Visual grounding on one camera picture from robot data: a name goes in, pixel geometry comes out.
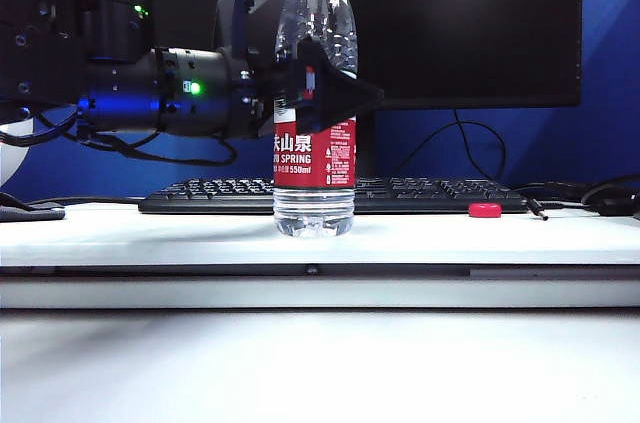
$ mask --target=red bottle label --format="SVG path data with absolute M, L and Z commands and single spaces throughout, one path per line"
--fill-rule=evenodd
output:
M 321 133 L 298 135 L 295 110 L 277 110 L 273 140 L 273 179 L 284 188 L 353 188 L 356 121 Z

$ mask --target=screw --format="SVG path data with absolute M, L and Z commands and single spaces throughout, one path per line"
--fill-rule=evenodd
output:
M 305 272 L 307 275 L 317 275 L 320 273 L 320 269 L 318 268 L 318 265 L 307 265 Z
M 31 85 L 28 82 L 23 81 L 18 85 L 18 91 L 23 95 L 28 95 L 31 93 Z
M 276 62 L 284 63 L 289 61 L 291 58 L 291 51 L 287 48 L 282 48 L 278 53 L 276 53 Z
M 31 118 L 31 111 L 29 110 L 29 108 L 24 106 L 18 110 L 18 115 L 20 115 L 20 118 L 22 118 L 23 120 L 28 120 L 29 118 Z

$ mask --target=robotic arm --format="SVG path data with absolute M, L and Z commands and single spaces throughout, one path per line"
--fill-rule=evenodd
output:
M 197 51 L 154 46 L 150 0 L 0 0 L 0 125 L 72 109 L 43 134 L 0 142 L 44 143 L 74 124 L 85 144 L 109 144 L 114 132 L 257 138 L 283 99 L 309 133 L 381 103 L 381 90 L 334 69 L 311 39 L 297 59 L 261 66 L 246 20 L 266 1 L 219 0 L 216 51 Z M 314 97 L 303 100 L 309 68 Z

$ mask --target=monitor cable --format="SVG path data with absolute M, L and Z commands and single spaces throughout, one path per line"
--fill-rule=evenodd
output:
M 504 175 L 505 168 L 506 168 L 506 164 L 507 164 L 507 144 L 505 143 L 504 138 L 496 130 L 494 130 L 492 127 L 490 127 L 489 125 L 486 125 L 486 124 L 478 122 L 478 121 L 462 120 L 460 118 L 460 115 L 458 114 L 458 110 L 453 110 L 453 113 L 454 113 L 455 121 L 452 122 L 452 123 L 448 123 L 448 124 L 442 126 L 441 128 L 437 129 L 436 131 L 434 131 L 433 133 L 428 135 L 424 140 L 422 140 L 422 142 L 402 161 L 402 163 L 400 163 L 398 166 L 396 166 L 396 168 L 394 169 L 395 173 L 397 173 L 402 168 L 404 168 L 413 159 L 413 157 L 416 154 L 418 154 L 418 152 L 420 152 L 420 150 L 427 143 L 429 143 L 432 139 L 434 139 L 440 133 L 443 133 L 444 131 L 448 130 L 449 128 L 457 127 L 460 130 L 460 134 L 461 134 L 463 142 L 464 142 L 464 147 L 465 147 L 465 152 L 467 154 L 467 158 L 469 159 L 469 161 L 473 165 L 473 167 L 476 169 L 476 171 L 478 171 L 478 173 L 480 173 L 487 180 L 500 181 L 502 179 L 502 177 Z M 471 145 L 469 144 L 469 139 L 468 139 L 467 133 L 466 133 L 465 128 L 464 128 L 465 125 L 467 125 L 467 126 L 478 126 L 480 128 L 484 128 L 485 130 L 487 130 L 490 133 L 492 133 L 496 137 L 496 139 L 499 141 L 500 150 L 501 150 L 501 157 L 500 157 L 500 165 L 499 165 L 498 171 L 496 172 L 495 175 L 490 175 L 488 172 L 486 172 L 480 166 L 480 164 L 478 164 L 478 162 L 475 160 L 475 158 L 473 157 L 473 154 L 471 152 Z

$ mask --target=white desk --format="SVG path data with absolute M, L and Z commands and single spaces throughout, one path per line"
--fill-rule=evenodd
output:
M 322 241 L 279 236 L 269 217 L 145 216 L 108 205 L 70 208 L 62 222 L 2 225 L 3 271 L 280 263 L 320 270 L 273 278 L 6 277 L 2 421 L 637 423 L 637 310 L 6 310 L 638 305 L 637 275 L 610 280 L 598 272 L 609 264 L 636 271 L 640 222 L 551 216 L 364 217 L 350 235 Z M 349 261 L 356 276 L 327 266 Z M 378 265 L 419 271 L 357 276 Z M 434 277 L 426 270 L 433 265 L 472 270 Z M 572 268 L 582 276 L 573 278 Z
M 64 221 L 2 224 L 4 270 L 42 267 L 46 275 L 52 267 L 79 268 L 83 278 L 5 278 L 0 283 L 1 304 L 640 306 L 640 221 L 578 210 L 550 214 L 546 222 L 530 214 L 495 220 L 465 215 L 360 216 L 343 237 L 296 240 L 279 235 L 268 216 L 142 215 L 130 206 L 80 205 L 70 207 Z M 307 264 L 319 265 L 319 273 L 306 274 Z M 345 264 L 349 270 L 340 273 Z M 203 271 L 176 276 L 185 265 Z M 91 267 L 122 266 L 150 273 L 90 277 Z M 171 277 L 159 277 L 163 267 Z M 223 274 L 208 274 L 206 269 L 212 267 L 224 269 Z M 243 273 L 243 267 L 250 270 Z M 376 273 L 378 268 L 386 273 Z
M 7 423 L 640 421 L 640 314 L 9 313 Z

